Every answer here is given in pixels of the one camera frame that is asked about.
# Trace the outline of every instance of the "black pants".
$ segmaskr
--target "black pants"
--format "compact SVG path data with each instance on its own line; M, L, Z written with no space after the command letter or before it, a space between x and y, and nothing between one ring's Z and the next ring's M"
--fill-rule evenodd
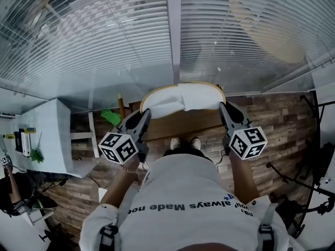
M186 153L186 154L192 154L195 156L199 156L205 159L208 159L212 162L211 159L207 158L200 150L197 150L195 148L191 148L191 147L183 147L183 148L175 148L173 150L167 150L163 156L168 156L168 155L172 155L172 154L182 154L182 153Z

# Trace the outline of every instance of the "t-shirt sleeve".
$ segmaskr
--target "t-shirt sleeve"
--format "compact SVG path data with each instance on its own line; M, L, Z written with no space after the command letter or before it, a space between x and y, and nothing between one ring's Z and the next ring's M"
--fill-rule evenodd
M79 246L81 251L99 250L101 228L107 225L117 225L118 209L110 204L99 205L83 222Z
M265 212L271 201L268 196L262 196L257 199L252 200L247 203L247 207L250 209L252 214L258 218L260 221L263 220ZM271 223L272 230L275 236L275 250L287 251L288 249L288 233L282 218L277 212L273 215L273 220Z

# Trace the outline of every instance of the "yellow trim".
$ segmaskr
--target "yellow trim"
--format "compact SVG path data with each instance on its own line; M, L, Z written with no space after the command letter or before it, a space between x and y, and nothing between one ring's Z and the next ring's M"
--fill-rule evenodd
M210 85L210 86L212 86L212 87L215 87L217 90L219 90L219 91L221 92L222 97L223 97L223 99L224 99L224 104L226 104L226 97L225 97L225 95L224 95L224 92L223 92L218 86L216 86L216 85L214 85L214 84L211 84L211 83L208 83L208 82L202 82L202 81L183 82L183 83L181 83L181 84L190 84L190 83L191 83L191 84L192 84L192 83L195 83L195 84L197 84L197 83L199 83L199 84L206 84L206 85ZM144 101L147 99L147 97L149 97L152 93L155 93L155 92L158 91L158 90L165 89L165 88L172 87L172 86L178 86L178 84L169 85L169 86L162 86L162 87L159 87L159 88L157 88L157 89L151 91L150 93L148 93L148 94L144 97L144 99L142 100L142 102L141 102L141 105L140 105L140 112L143 113L143 111L142 111L142 107L143 107Z

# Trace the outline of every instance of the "black shirt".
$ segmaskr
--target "black shirt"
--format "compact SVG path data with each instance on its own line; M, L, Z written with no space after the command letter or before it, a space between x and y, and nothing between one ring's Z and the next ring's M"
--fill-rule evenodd
M32 193L33 187L29 181L27 173L14 174L14 178L22 199L29 199ZM12 204L9 194L12 193L12 185L10 184L10 178L8 176L0 179L0 209L10 211L13 209L15 204Z

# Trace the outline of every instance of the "person's right arm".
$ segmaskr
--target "person's right arm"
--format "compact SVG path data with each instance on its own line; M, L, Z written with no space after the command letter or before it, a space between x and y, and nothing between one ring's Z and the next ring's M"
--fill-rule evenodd
M241 160L234 151L229 152L232 175L234 178L234 194L244 204L260 197L252 177L248 161Z
M12 193L9 194L10 201L12 203L17 203L21 200L21 196L20 196L19 189L17 187L16 181L13 175L13 168L9 165L6 165L6 169L8 171L10 185L12 186Z

